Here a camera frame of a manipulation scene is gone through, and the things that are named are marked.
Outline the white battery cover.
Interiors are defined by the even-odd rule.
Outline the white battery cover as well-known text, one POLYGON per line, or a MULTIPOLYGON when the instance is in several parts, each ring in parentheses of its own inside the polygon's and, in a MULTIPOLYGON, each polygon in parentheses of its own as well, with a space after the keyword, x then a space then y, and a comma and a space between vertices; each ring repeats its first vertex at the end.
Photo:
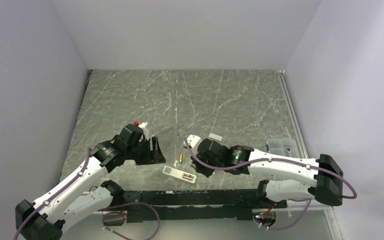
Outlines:
POLYGON ((216 141, 222 141, 223 137, 214 133, 210 133, 208 135, 209 138, 216 140, 216 141))

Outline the white remote control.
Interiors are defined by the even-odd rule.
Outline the white remote control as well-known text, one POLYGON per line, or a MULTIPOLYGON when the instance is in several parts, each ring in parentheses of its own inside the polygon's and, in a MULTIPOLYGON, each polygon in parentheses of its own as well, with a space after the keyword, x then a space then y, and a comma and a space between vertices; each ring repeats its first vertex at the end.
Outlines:
POLYGON ((185 181, 185 182, 188 182, 191 184, 194 184, 197 181, 196 175, 182 171, 182 170, 179 170, 179 169, 176 169, 176 168, 173 168, 173 167, 170 167, 170 166, 167 166, 167 165, 164 166, 162 173, 167 175, 167 176, 170 176, 170 177, 173 177, 173 178, 176 178, 178 180, 182 180, 182 181, 185 181))

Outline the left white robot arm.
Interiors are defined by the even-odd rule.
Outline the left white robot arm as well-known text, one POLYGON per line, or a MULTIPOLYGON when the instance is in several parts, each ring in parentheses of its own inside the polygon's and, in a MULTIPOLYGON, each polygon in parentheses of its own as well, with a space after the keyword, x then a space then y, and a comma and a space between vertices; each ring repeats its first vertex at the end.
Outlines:
POLYGON ((124 203, 124 190, 107 180, 87 195, 83 192, 125 161, 137 166, 163 164, 166 159, 158 138, 149 137, 149 124, 128 124, 112 139, 86 149, 83 162, 58 185, 32 202, 15 207, 16 233, 13 239, 59 240, 75 224, 92 213, 117 210, 124 203))

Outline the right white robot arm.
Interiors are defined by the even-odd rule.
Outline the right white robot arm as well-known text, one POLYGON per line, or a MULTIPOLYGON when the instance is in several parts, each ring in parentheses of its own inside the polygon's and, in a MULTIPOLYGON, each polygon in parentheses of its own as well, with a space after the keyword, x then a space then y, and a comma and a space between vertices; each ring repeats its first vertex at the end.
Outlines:
POLYGON ((227 147, 209 138, 190 135, 184 146, 197 173, 210 177, 214 171, 232 175, 257 175, 256 203, 267 208, 283 200, 314 199, 338 207, 343 204, 343 171, 328 154, 295 158, 268 153, 250 146, 227 147))

